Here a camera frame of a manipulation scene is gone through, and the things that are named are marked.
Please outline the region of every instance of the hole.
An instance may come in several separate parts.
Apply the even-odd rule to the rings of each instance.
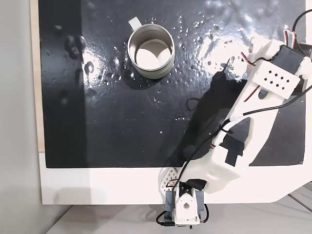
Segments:
[[[183,205],[183,207],[184,207],[185,209],[188,209],[188,208],[190,207],[190,205],[186,202],[186,203]]]

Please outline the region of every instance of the wooden edge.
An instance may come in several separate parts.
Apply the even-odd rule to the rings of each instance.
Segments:
[[[29,0],[29,1],[30,1],[31,44],[33,55],[37,141],[39,153],[44,153],[45,148],[44,148],[44,128],[43,128],[42,89],[41,89],[39,9],[38,9],[38,0]]]

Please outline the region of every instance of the black wire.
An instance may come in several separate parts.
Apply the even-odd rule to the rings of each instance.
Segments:
[[[293,98],[292,100],[290,100],[289,102],[286,102],[285,104],[279,105],[279,106],[273,106],[273,107],[268,107],[268,108],[263,108],[263,109],[259,109],[259,110],[255,110],[255,111],[249,111],[249,112],[245,112],[243,113],[243,116],[248,116],[254,113],[258,113],[258,112],[263,112],[263,111],[271,111],[271,110],[276,110],[276,109],[280,109],[286,106],[289,106],[290,104],[292,104],[293,102],[297,101],[299,98],[301,98],[302,96],[304,96],[308,91],[310,91],[312,89],[312,85],[307,88],[305,91],[303,91],[300,95],[296,96],[295,98]]]
[[[167,213],[167,211],[163,211],[162,213],[160,213],[160,215],[157,216],[156,218],[156,223],[158,223],[159,225],[163,226],[162,223],[164,222],[160,222],[159,218],[162,217],[165,213]]]
[[[207,204],[204,204],[205,205],[205,208],[206,208],[206,218],[203,220],[203,223],[207,222],[208,219],[209,219],[209,209],[208,209],[208,206]]]
[[[181,173],[175,183],[175,185],[173,186],[172,188],[172,204],[173,204],[173,207],[175,207],[175,194],[174,194],[174,190],[177,186],[177,184],[179,183],[181,177],[182,177],[182,174],[184,172],[184,170],[186,169],[187,165],[190,163],[190,161],[193,159],[193,157],[196,155],[196,153],[199,151],[199,149],[208,141],[208,140],[211,140],[213,137],[215,137],[220,131],[221,129],[224,128],[225,125],[227,125],[228,123],[230,122],[229,119],[226,119],[220,126],[219,128],[214,132],[212,133],[207,139],[205,139],[199,146],[198,148],[194,151],[194,153],[192,153],[192,155],[187,159],[186,163],[184,164],[182,170],[181,170]]]
[[[264,57],[260,57],[260,58],[257,58],[256,59],[256,61],[254,61],[254,62],[250,62],[250,61],[248,61],[248,62],[250,62],[251,64],[255,64],[256,62],[258,62],[259,60],[264,60],[264,61],[267,61],[267,62],[271,62],[273,59],[266,59],[266,58],[264,58]]]
[[[299,20],[300,20],[304,15],[306,15],[306,14],[309,13],[309,12],[312,12],[312,9],[307,10],[307,11],[303,12],[300,16],[298,16],[298,18],[295,20],[295,22],[294,22],[294,24],[293,24],[293,26],[292,26],[292,30],[293,30],[293,31],[296,30],[296,26],[297,26]],[[299,43],[298,43],[297,41],[296,41],[296,47],[297,47],[305,56],[307,56],[306,53],[304,52],[304,50],[301,48],[301,46],[299,45]]]

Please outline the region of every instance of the black table surface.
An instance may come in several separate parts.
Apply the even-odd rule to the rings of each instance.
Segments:
[[[181,166],[246,83],[232,66],[237,54],[225,51],[238,43],[246,49],[252,31],[283,40],[285,25],[304,10],[304,0],[39,0],[46,166]],[[146,79],[131,65],[128,20],[135,16],[173,36],[175,64],[162,79]],[[304,23],[297,29],[301,41]],[[70,53],[69,36],[78,48]],[[234,127],[235,136],[245,138],[248,124]],[[300,164],[304,142],[303,98],[280,109],[251,165]]]

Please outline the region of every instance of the cup rim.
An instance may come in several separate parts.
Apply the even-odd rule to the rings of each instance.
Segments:
[[[164,65],[162,65],[161,67],[158,67],[158,68],[155,68],[155,69],[146,69],[146,68],[140,67],[140,66],[136,63],[135,59],[132,58],[132,55],[129,53],[130,41],[131,41],[133,35],[134,35],[139,29],[141,29],[141,28],[143,28],[143,27],[146,27],[146,26],[156,26],[156,27],[162,28],[162,29],[169,35],[169,37],[170,37],[170,39],[171,39],[171,42],[172,42],[171,56],[168,58],[168,61],[167,61]],[[158,71],[158,70],[164,68],[165,66],[167,66],[168,62],[169,62],[169,61],[172,59],[172,57],[175,55],[175,43],[174,43],[174,40],[173,40],[171,34],[170,34],[170,33],[168,32],[168,30],[165,29],[164,27],[162,27],[162,26],[160,26],[160,25],[158,25],[158,24],[154,24],[154,23],[144,24],[144,25],[140,26],[139,28],[137,28],[137,29],[131,34],[131,36],[130,36],[130,38],[129,38],[129,40],[128,40],[128,55],[129,55],[129,57],[130,57],[130,59],[131,59],[131,62],[132,62],[135,66],[137,66],[139,69],[141,69],[141,70],[143,70],[143,71],[148,71],[148,72]]]

